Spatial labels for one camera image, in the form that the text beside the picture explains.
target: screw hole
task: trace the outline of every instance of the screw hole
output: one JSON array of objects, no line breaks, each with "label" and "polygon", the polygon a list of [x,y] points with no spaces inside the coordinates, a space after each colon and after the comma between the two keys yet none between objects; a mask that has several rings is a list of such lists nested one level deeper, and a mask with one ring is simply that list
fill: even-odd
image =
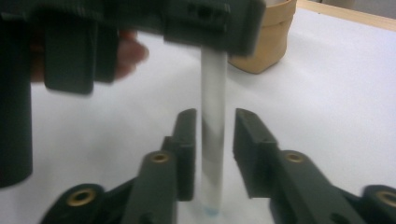
[{"label": "screw hole", "polygon": [[304,160],[304,158],[298,154],[295,153],[288,153],[286,155],[286,159],[288,159],[288,161],[292,161],[292,162],[302,162]]},{"label": "screw hole", "polygon": [[396,208],[396,193],[390,191],[379,191],[376,193],[376,197],[389,206]]},{"label": "screw hole", "polygon": [[169,157],[166,154],[158,153],[151,157],[151,160],[157,163],[166,162],[169,160]]},{"label": "screw hole", "polygon": [[337,213],[332,213],[330,215],[330,220],[336,224],[350,224],[349,220],[346,217],[343,217]]}]

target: black plastic part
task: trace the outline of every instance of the black plastic part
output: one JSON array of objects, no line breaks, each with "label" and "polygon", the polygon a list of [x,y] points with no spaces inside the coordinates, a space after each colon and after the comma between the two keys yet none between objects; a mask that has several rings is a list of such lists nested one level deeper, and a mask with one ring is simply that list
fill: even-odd
[{"label": "black plastic part", "polygon": [[368,223],[396,223],[396,189],[368,186],[361,197],[361,215]]},{"label": "black plastic part", "polygon": [[29,28],[0,17],[0,188],[32,173]]},{"label": "black plastic part", "polygon": [[177,157],[177,198],[189,201],[194,193],[195,178],[195,126],[196,110],[189,109],[178,114],[172,137],[165,137],[162,150]]},{"label": "black plastic part", "polygon": [[35,0],[23,12],[29,21],[41,23],[49,11],[61,11],[119,29],[162,34],[166,40],[247,56],[255,49],[264,10],[261,0]]},{"label": "black plastic part", "polygon": [[143,160],[134,182],[124,216],[120,224],[163,223],[176,221],[177,162],[172,152],[149,153]]},{"label": "black plastic part", "polygon": [[271,195],[274,174],[270,164],[277,150],[276,139],[259,117],[236,109],[233,154],[250,198]]},{"label": "black plastic part", "polygon": [[109,83],[114,81],[117,68],[118,31],[115,28],[99,24],[97,34],[94,79],[95,81]]},{"label": "black plastic part", "polygon": [[45,26],[45,84],[56,91],[88,94],[96,66],[97,22],[57,15],[47,15]]},{"label": "black plastic part", "polygon": [[257,115],[237,109],[234,134],[249,196],[271,198],[277,224],[366,223],[308,157],[279,150]]},{"label": "black plastic part", "polygon": [[[85,197],[90,197],[84,192],[87,190],[92,193],[93,199],[82,205],[71,205],[68,201],[70,198],[76,200],[84,200]],[[74,193],[79,193],[79,196],[73,196]],[[82,184],[75,186],[66,191],[58,201],[51,207],[46,216],[41,221],[41,224],[88,224],[92,223],[99,212],[105,198],[104,190],[101,186],[95,184]]]}]

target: white surface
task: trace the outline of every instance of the white surface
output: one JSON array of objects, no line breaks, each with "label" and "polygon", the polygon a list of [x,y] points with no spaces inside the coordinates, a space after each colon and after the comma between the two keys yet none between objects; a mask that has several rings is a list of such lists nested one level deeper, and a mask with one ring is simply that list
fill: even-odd
[{"label": "white surface", "polygon": [[[37,223],[77,184],[112,189],[134,177],[143,156],[171,134],[177,113],[200,110],[199,50],[140,39],[149,60],[112,87],[95,86],[90,98],[34,85],[35,173],[0,189],[2,224]],[[355,194],[370,184],[396,187],[395,58],[396,33],[298,9],[280,63],[259,76],[231,68],[219,222],[273,223],[267,200],[248,199],[233,160],[237,107],[257,113],[282,148],[308,155],[335,186]],[[180,224],[205,223],[199,198],[197,188],[192,203],[179,204]]]}]

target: clear plastic tube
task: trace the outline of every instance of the clear plastic tube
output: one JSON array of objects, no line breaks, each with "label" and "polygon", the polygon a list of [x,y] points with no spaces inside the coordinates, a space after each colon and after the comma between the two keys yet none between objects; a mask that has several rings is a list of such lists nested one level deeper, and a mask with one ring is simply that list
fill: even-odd
[{"label": "clear plastic tube", "polygon": [[202,48],[202,202],[207,215],[221,207],[226,52]]}]

